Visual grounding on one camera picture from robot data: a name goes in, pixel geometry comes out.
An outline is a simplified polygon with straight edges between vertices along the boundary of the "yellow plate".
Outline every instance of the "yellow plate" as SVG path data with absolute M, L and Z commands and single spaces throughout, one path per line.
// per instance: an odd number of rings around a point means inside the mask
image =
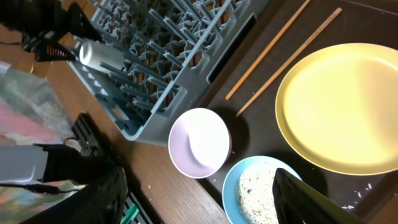
M 353 175 L 398 169 L 397 50 L 319 50 L 286 74 L 275 110 L 286 141 L 317 166 Z

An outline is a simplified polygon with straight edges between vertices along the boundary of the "light blue bowl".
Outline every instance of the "light blue bowl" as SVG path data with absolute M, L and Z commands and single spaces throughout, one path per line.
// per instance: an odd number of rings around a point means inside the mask
M 223 185 L 223 205 L 226 216 L 232 224 L 248 224 L 239 211 L 236 197 L 236 185 L 242 173 L 255 164 L 270 164 L 271 167 L 283 168 L 301 180 L 300 176 L 286 163 L 268 156 L 253 156 L 239 161 L 226 175 Z

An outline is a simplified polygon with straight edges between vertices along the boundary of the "plastic dish rack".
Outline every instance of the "plastic dish rack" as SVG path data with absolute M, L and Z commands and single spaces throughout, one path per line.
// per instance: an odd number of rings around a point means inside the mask
M 174 121 L 193 108 L 241 29 L 270 0 L 90 0 L 103 40 L 124 52 L 110 75 L 70 66 L 130 141 L 167 145 Z M 78 41 L 76 50 L 86 41 Z

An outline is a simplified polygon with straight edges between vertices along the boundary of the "rice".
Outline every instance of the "rice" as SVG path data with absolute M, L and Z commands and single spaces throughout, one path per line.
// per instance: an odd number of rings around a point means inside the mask
M 272 194 L 276 167 L 269 164 L 256 164 L 247 168 L 238 180 L 236 194 L 239 209 L 250 224 L 278 224 Z

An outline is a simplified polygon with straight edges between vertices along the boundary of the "wooden chopstick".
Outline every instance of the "wooden chopstick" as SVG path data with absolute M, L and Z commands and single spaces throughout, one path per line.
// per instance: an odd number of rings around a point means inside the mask
M 269 45 L 261 52 L 260 56 L 253 62 L 253 64 L 250 66 L 250 68 L 244 73 L 244 75 L 239 79 L 239 81 L 235 84 L 235 86 L 232 88 L 231 91 L 226 95 L 225 99 L 229 100 L 232 95 L 238 90 L 238 88 L 243 84 L 243 82 L 248 78 L 248 76 L 251 74 L 251 72 L 257 67 L 257 65 L 260 63 L 260 61 L 266 56 L 268 51 L 275 45 L 275 43 L 279 40 L 279 38 L 285 33 L 285 31 L 292 25 L 294 20 L 296 20 L 297 16 L 303 11 L 305 6 L 310 2 L 311 0 L 306 0 L 301 7 L 297 10 L 297 12 L 287 21 L 287 23 L 282 27 L 282 29 L 278 32 L 278 34 L 273 38 L 273 40 L 269 43 Z
M 285 70 L 285 68 L 292 63 L 292 61 L 319 35 L 320 32 L 324 30 L 325 27 L 329 25 L 331 21 L 333 21 L 336 16 L 342 11 L 342 9 L 339 7 L 337 8 L 324 22 L 323 24 L 318 27 L 318 29 L 294 52 L 292 56 L 290 56 L 289 59 L 278 69 L 278 71 L 273 74 L 268 81 L 263 84 L 263 86 L 252 96 L 252 98 L 242 107 L 241 110 L 236 114 L 236 116 L 239 116 L 250 104 L 257 99 L 261 93 L 266 90 L 266 88 Z

